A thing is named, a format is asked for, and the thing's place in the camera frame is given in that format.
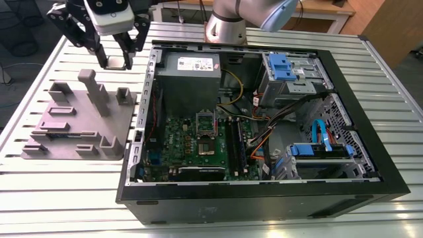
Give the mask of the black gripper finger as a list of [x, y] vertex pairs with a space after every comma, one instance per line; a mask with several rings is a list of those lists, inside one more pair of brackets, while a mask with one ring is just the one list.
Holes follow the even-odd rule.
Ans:
[[136, 52], [143, 50], [146, 43], [147, 33], [150, 30], [151, 19], [148, 14], [142, 14], [135, 16], [135, 29], [138, 30], [138, 35], [132, 39], [128, 32], [119, 33], [114, 35], [115, 41], [119, 43], [120, 49], [123, 51], [124, 57], [124, 68], [132, 69], [134, 60]]
[[100, 36], [98, 32], [88, 33], [86, 31], [84, 25], [70, 14], [66, 3], [55, 3], [47, 17], [72, 44], [79, 48], [86, 47], [88, 52], [96, 55], [100, 67], [107, 67], [108, 59], [100, 44]]

